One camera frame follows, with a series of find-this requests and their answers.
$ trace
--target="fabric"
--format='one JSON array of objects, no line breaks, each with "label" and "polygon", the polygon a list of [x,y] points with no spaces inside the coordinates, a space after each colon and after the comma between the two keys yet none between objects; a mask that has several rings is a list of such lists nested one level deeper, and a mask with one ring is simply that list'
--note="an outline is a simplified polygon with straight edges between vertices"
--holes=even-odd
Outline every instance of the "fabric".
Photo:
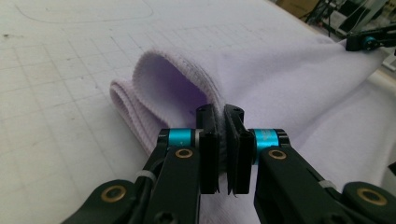
[{"label": "fabric", "polygon": [[[395,147],[396,104],[366,78],[380,51],[347,52],[344,42],[316,35],[255,49],[152,49],[132,79],[114,80],[111,98],[150,153],[161,128],[194,128],[195,108],[245,110],[247,128],[284,129],[292,146],[341,189],[353,180],[379,184]],[[258,223],[249,195],[203,195],[202,223]]]}]

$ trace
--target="cardboard box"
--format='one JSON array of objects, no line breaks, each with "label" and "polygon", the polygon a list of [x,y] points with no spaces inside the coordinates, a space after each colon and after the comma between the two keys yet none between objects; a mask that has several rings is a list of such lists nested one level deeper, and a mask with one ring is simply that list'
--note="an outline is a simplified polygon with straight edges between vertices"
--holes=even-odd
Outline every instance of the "cardboard box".
[{"label": "cardboard box", "polygon": [[309,14],[319,0],[278,0],[276,4],[297,18]]}]

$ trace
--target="blue metal band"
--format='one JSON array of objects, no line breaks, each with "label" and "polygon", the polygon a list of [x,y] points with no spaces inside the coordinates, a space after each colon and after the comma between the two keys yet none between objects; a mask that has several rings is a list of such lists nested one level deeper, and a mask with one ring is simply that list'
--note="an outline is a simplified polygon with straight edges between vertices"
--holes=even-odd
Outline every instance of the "blue metal band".
[{"label": "blue metal band", "polygon": [[279,140],[274,129],[253,129],[256,136],[256,160],[254,164],[259,164],[259,155],[267,147],[279,147]]},{"label": "blue metal band", "polygon": [[170,129],[169,147],[191,147],[191,129]]}]

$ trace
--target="cloth fold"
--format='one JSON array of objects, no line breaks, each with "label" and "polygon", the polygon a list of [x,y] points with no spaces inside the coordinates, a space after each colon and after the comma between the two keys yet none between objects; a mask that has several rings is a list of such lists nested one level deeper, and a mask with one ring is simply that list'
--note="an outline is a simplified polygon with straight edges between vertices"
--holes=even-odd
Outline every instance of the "cloth fold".
[{"label": "cloth fold", "polygon": [[[213,104],[221,122],[224,104],[231,104],[245,110],[247,128],[284,129],[292,145],[309,158],[308,161],[327,160],[328,164],[323,165],[326,169],[320,171],[325,177],[338,179],[338,186],[351,175],[378,183],[381,176],[368,177],[378,172],[368,174],[367,170],[374,167],[371,166],[374,162],[385,167],[386,157],[395,146],[394,139],[389,138],[395,134],[396,122],[392,116],[396,111],[395,102],[366,83],[366,78],[383,60],[381,52],[347,52],[344,44],[315,35],[286,44],[269,43],[243,50],[156,48],[140,58],[132,79],[116,79],[111,83],[110,95],[147,153],[154,149],[161,128],[194,128],[196,107]],[[378,108],[371,108],[374,103]],[[353,113],[359,113],[357,108],[366,111],[350,123],[348,117],[338,116],[352,113],[353,118]],[[371,125],[364,123],[367,119]],[[387,127],[384,127],[384,120],[388,121]],[[334,123],[338,126],[329,128]],[[350,132],[351,127],[357,125],[370,132],[358,132],[361,134],[358,135],[343,131]],[[378,146],[380,149],[367,147],[378,142],[370,139],[373,133],[388,139],[385,145]],[[347,141],[343,141],[343,134],[347,134]],[[343,148],[349,150],[348,154],[364,151],[361,155],[364,163],[343,161],[342,154],[334,154],[336,149],[329,152],[332,143],[342,148],[345,142],[355,144],[354,148]],[[374,151],[381,159],[370,158]],[[335,166],[329,160],[343,163],[337,162]],[[361,167],[368,169],[363,169],[365,173],[359,172]],[[252,179],[251,192],[254,192],[255,177]],[[201,221],[258,222],[252,207],[252,194],[230,198],[221,194],[203,196]],[[218,209],[210,209],[214,204]]]}]

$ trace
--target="folded cloth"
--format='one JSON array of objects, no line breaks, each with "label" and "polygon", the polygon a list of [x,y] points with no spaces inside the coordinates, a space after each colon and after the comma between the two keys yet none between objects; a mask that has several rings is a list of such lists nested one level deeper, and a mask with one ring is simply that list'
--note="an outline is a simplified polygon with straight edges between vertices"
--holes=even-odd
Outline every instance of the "folded cloth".
[{"label": "folded cloth", "polygon": [[[234,51],[156,48],[140,58],[132,79],[111,83],[110,95],[147,153],[161,128],[194,128],[196,107],[213,104],[221,124],[231,104],[245,110],[247,128],[284,129],[338,187],[352,179],[378,184],[395,146],[396,105],[366,81],[381,52],[347,52],[344,44],[315,35]],[[201,222],[257,223],[252,200],[252,193],[203,195]]]}]

